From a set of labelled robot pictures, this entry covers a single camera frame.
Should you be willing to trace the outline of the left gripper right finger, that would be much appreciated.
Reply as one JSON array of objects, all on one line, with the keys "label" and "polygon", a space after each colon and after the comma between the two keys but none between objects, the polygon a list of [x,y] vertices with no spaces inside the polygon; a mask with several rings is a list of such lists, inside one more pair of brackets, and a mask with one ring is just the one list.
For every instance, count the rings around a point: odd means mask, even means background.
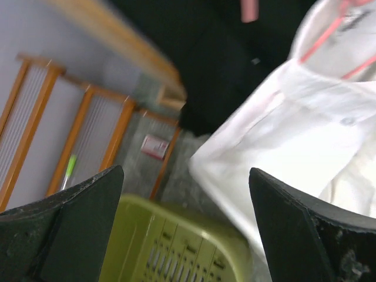
[{"label": "left gripper right finger", "polygon": [[375,219],[252,168],[249,187],[273,281],[375,281]]}]

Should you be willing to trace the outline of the pink wire hanger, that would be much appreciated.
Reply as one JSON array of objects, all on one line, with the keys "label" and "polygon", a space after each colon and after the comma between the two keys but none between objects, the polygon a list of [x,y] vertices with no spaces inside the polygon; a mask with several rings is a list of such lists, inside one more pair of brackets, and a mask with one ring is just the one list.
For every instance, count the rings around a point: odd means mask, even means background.
[{"label": "pink wire hanger", "polygon": [[316,1],[296,33],[290,55],[314,70],[349,79],[374,74],[375,1]]}]

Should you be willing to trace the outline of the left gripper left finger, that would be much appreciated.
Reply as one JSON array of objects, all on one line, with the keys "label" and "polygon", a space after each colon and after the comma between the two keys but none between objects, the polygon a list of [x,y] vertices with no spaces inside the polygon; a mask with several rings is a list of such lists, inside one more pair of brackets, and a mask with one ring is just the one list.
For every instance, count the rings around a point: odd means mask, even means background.
[{"label": "left gripper left finger", "polygon": [[123,169],[1,213],[1,281],[98,281]]}]

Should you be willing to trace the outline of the white shirt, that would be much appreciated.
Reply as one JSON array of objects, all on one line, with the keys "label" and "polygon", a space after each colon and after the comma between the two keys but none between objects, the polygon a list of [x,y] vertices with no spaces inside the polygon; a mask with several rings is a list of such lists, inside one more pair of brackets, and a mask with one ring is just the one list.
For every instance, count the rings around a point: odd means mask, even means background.
[{"label": "white shirt", "polygon": [[343,209],[375,216],[375,73],[343,79],[291,55],[190,160],[196,182],[264,258],[253,167]]}]

